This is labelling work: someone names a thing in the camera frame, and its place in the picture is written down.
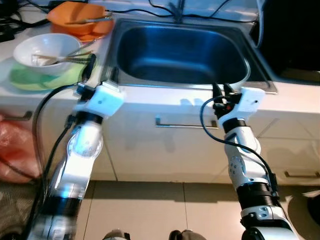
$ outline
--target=white bowl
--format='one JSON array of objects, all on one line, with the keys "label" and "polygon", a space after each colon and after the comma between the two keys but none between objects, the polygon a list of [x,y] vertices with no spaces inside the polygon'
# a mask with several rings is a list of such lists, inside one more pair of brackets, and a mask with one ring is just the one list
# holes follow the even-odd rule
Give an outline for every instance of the white bowl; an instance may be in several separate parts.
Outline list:
[{"label": "white bowl", "polygon": [[47,66],[36,66],[32,63],[32,55],[66,56],[81,46],[77,38],[62,33],[37,35],[21,42],[13,51],[14,59],[35,72],[59,76],[68,70],[73,63],[60,62]]}]

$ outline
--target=white countertop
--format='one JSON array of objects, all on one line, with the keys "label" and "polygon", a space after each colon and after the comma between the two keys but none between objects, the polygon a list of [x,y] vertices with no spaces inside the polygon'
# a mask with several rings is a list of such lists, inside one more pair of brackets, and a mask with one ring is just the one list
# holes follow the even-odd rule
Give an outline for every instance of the white countertop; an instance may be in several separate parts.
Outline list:
[{"label": "white countertop", "polygon": [[[14,40],[0,43],[0,105],[35,105],[48,93],[48,91],[19,90],[11,85],[9,76],[11,68],[15,63],[12,57],[15,47],[29,37],[49,32],[49,24],[29,28],[17,34]],[[98,66],[88,82],[91,86],[95,86],[99,82],[110,39],[111,36],[108,35],[88,48],[94,50],[98,58]],[[277,81],[275,76],[272,78],[278,94],[267,94],[259,108],[260,111],[320,115],[320,86],[285,83]],[[212,96],[210,90],[138,86],[121,86],[120,88],[125,92],[125,101],[127,103],[138,104],[179,106],[182,100],[187,100],[194,106],[200,106]],[[62,92],[55,98],[65,100],[75,99],[71,90]]]}]

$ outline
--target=plastic bag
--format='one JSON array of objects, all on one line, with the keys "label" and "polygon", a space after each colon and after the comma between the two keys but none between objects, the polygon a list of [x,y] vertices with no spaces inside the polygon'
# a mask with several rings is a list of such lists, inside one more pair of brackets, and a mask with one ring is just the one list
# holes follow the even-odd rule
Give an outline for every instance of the plastic bag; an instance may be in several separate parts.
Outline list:
[{"label": "plastic bag", "polygon": [[32,133],[0,116],[0,180],[27,183],[39,175]]}]

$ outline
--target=tiled floor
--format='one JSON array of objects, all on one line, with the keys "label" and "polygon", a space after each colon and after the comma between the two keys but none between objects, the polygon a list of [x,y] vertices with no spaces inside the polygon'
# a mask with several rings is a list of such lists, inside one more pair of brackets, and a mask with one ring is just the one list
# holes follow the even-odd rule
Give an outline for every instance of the tiled floor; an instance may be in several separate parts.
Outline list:
[{"label": "tiled floor", "polygon": [[[281,202],[301,240],[320,240],[302,193],[280,189]],[[192,229],[207,240],[240,240],[241,207],[231,185],[158,182],[91,182],[78,217],[76,240],[102,240],[112,229],[133,240],[167,240],[170,231]]]}]

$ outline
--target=sink basin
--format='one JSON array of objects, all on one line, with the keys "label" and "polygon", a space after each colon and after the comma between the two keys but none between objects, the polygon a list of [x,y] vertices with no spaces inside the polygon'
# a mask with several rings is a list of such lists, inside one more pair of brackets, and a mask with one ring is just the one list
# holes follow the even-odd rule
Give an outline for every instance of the sink basin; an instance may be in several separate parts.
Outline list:
[{"label": "sink basin", "polygon": [[214,31],[134,27],[120,41],[117,63],[138,79],[182,83],[237,83],[250,72],[228,38]]},{"label": "sink basin", "polygon": [[212,89],[213,83],[275,92],[234,27],[117,21],[101,80],[119,85]]}]

